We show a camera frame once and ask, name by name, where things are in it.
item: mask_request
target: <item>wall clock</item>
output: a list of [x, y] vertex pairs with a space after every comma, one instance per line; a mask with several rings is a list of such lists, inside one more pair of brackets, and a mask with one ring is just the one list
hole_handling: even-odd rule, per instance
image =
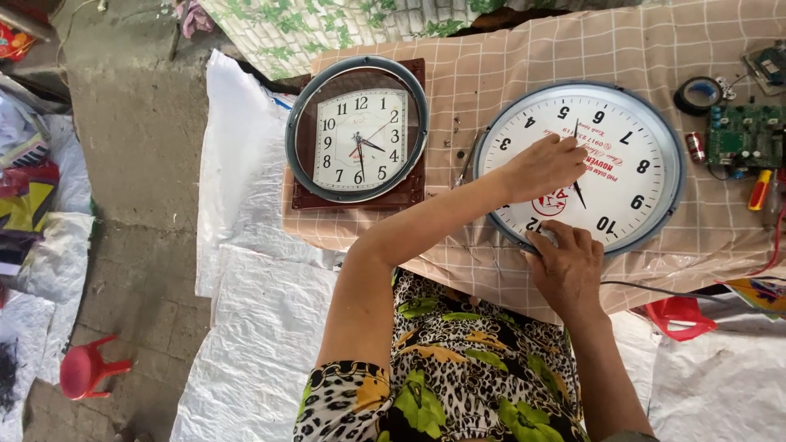
[[292, 208], [422, 201], [429, 117], [423, 82], [423, 59], [372, 55], [339, 61], [311, 79], [287, 122]]
[[500, 112], [479, 138], [474, 178], [547, 134], [576, 132], [587, 172], [574, 186], [488, 214], [506, 238], [536, 252], [524, 234], [556, 219], [589, 230], [606, 256], [657, 234], [679, 204], [685, 181], [680, 138], [644, 98], [613, 84], [571, 81], [533, 91]]

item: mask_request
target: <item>red plastic stool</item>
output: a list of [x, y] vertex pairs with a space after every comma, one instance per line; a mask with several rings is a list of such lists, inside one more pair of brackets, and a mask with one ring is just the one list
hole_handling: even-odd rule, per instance
[[114, 341], [115, 335], [107, 336], [87, 345], [72, 347], [60, 364], [60, 388], [65, 397], [78, 400], [88, 397], [109, 397], [108, 392], [94, 392], [101, 379], [113, 374], [131, 371], [131, 359], [116, 363], [105, 363], [98, 346]]

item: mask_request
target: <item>concrete floor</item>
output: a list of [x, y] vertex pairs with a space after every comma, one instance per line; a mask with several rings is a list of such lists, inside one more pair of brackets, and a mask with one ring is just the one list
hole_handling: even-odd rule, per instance
[[[61, 38], [82, 1], [53, 18]], [[101, 221], [72, 344], [116, 334], [105, 358], [134, 368], [108, 383], [108, 399], [72, 402], [36, 381], [26, 442], [109, 441], [126, 426], [168, 440], [208, 332], [210, 301], [193, 294], [204, 68], [212, 48], [237, 51], [219, 33], [182, 39], [166, 61], [174, 19], [156, 17], [160, 9], [160, 0], [110, 0], [105, 14], [83, 7], [63, 58]]]

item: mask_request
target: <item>red battery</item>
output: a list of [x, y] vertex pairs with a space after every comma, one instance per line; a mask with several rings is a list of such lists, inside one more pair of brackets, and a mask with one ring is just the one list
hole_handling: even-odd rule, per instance
[[688, 152], [694, 162], [701, 163], [707, 160], [707, 153], [704, 152], [704, 143], [701, 142], [699, 132], [685, 134], [685, 142], [688, 143]]

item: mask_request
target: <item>gray clock rim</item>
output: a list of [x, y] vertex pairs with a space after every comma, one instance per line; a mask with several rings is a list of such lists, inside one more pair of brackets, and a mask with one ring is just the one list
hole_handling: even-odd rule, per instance
[[[391, 179], [387, 180], [382, 186], [378, 186], [369, 190], [350, 192], [337, 192], [334, 190], [328, 190], [314, 183], [314, 181], [308, 177], [306, 171], [303, 170], [303, 167], [300, 166], [300, 162], [298, 161], [297, 157], [297, 150], [295, 148], [297, 127], [300, 122], [301, 114], [306, 108], [306, 104], [314, 96], [314, 94], [317, 93], [322, 85], [340, 74], [361, 68], [376, 68], [389, 72], [394, 76], [397, 76], [401, 81], [404, 82], [406, 87], [409, 88], [407, 92], [412, 94], [415, 101], [415, 106], [417, 106], [418, 111], [419, 131], [417, 133], [417, 138], [415, 139], [415, 146], [413, 147], [414, 152], [412, 155], [410, 155], [410, 158], [406, 163], [404, 163], [402, 168], [399, 169], [399, 171], [396, 172], [396, 174], [393, 175]], [[306, 85], [306, 87], [303, 88], [303, 91], [295, 100], [295, 104], [292, 106], [292, 111], [290, 111], [289, 118], [287, 119], [287, 130], [285, 132], [284, 144], [287, 162], [289, 164], [289, 168], [292, 170], [292, 174], [295, 176], [295, 179], [297, 179], [303, 187], [305, 187], [314, 195], [335, 203], [362, 203], [389, 192], [399, 183], [401, 183], [401, 181], [404, 181], [406, 176], [412, 171], [412, 169], [414, 169], [415, 164], [417, 164], [423, 155], [423, 152], [425, 151], [424, 146], [426, 137], [428, 136], [429, 119], [430, 115], [428, 113], [428, 100], [426, 99], [426, 93], [423, 90], [421, 84], [417, 81], [417, 78], [415, 78], [415, 75], [403, 65], [397, 61], [377, 55], [357, 55], [354, 57], [345, 58], [342, 61], [331, 64], [322, 72], [319, 72]]]
[[[536, 90], [533, 90], [531, 92], [527, 92], [525, 94], [520, 95], [518, 98], [516, 98], [515, 100], [511, 101], [509, 105], [505, 106], [505, 108], [502, 109], [494, 117], [493, 120], [491, 120], [491, 122], [486, 126], [486, 130], [478, 138], [478, 142], [475, 145], [475, 157], [472, 159], [472, 179], [478, 179], [479, 178], [478, 170], [479, 170], [479, 164], [480, 164], [480, 154], [481, 154], [481, 152], [483, 150], [482, 149], [483, 143], [486, 141], [486, 138], [487, 138], [488, 134], [491, 132], [491, 128], [494, 127], [495, 124], [497, 124], [497, 122], [502, 118], [503, 115], [505, 115], [506, 112], [508, 112], [513, 106], [517, 105], [520, 101], [524, 100], [525, 98], [530, 97], [531, 95], [539, 94], [539, 93], [543, 92], [544, 90], [553, 89], [554, 87], [562, 87], [562, 86], [568, 86], [568, 85], [572, 85], [572, 86], [590, 85], [590, 86], [605, 87], [605, 88], [608, 88], [608, 89], [611, 89], [611, 90], [615, 90], [617, 92], [621, 92], [623, 94], [629, 95], [634, 100], [639, 101], [642, 105], [644, 105], [646, 108], [651, 110], [653, 115], [658, 120], [660, 120], [661, 123], [663, 123], [663, 126], [669, 131], [669, 135], [674, 140], [674, 145], [676, 146], [676, 150], [677, 150], [676, 157], [677, 157], [677, 166], [678, 166], [678, 182], [677, 182], [677, 188], [674, 191], [673, 195], [671, 196], [671, 201], [669, 202], [668, 209], [663, 213], [663, 215], [658, 220], [658, 222], [655, 223], [652, 226], [652, 228], [650, 228], [650, 230], [648, 230], [646, 233], [644, 233], [639, 238], [635, 239], [634, 241], [632, 241], [631, 243], [629, 243], [627, 245], [620, 246], [620, 247], [618, 247], [616, 249], [604, 251], [604, 257], [609, 258], [609, 257], [621, 255], [623, 253], [630, 252], [632, 250], [638, 249], [645, 242], [649, 241], [650, 239], [652, 239], [652, 237], [657, 235], [663, 229], [663, 226], [665, 226], [666, 223], [668, 223], [669, 219], [674, 214], [674, 211], [677, 210], [677, 206], [679, 206], [680, 202], [682, 201], [682, 194], [683, 194], [683, 191], [685, 189], [685, 180], [686, 180], [685, 176], [686, 176], [686, 172], [687, 171], [686, 171], [685, 155], [682, 152], [682, 148], [681, 148], [682, 147], [682, 142], [681, 142], [679, 136], [677, 135], [677, 132], [674, 129], [674, 127], [671, 125], [671, 123], [669, 123], [669, 121], [666, 118], [663, 117], [661, 112], [652, 103], [650, 103], [649, 101], [644, 99], [641, 95], [637, 94], [636, 92], [633, 92], [632, 90], [627, 90], [624, 87], [619, 87], [619, 86], [616, 86], [615, 84], [612, 84], [612, 83], [606, 83], [606, 82], [595, 81], [595, 80], [580, 80], [579, 79], [579, 80], [560, 81], [560, 82], [553, 83], [553, 84], [550, 84], [550, 85], [545, 86], [545, 87], [539, 87]], [[510, 230], [508, 230], [505, 227], [505, 224], [500, 219], [498, 219], [498, 217], [496, 216], [495, 212], [491, 212], [491, 213], [486, 214], [486, 218], [488, 219], [489, 223], [492, 226], [494, 226], [494, 228], [499, 233], [502, 234], [502, 236], [507, 238], [514, 245], [518, 245], [520, 248], [522, 248], [522, 249], [524, 249], [524, 250], [526, 250], [528, 252], [534, 253], [536, 255], [540, 255], [540, 252], [538, 252], [538, 250], [534, 246], [532, 246], [531, 244], [528, 244], [528, 243], [526, 243], [524, 241], [521, 241], [516, 235], [514, 235], [512, 232], [510, 232]]]

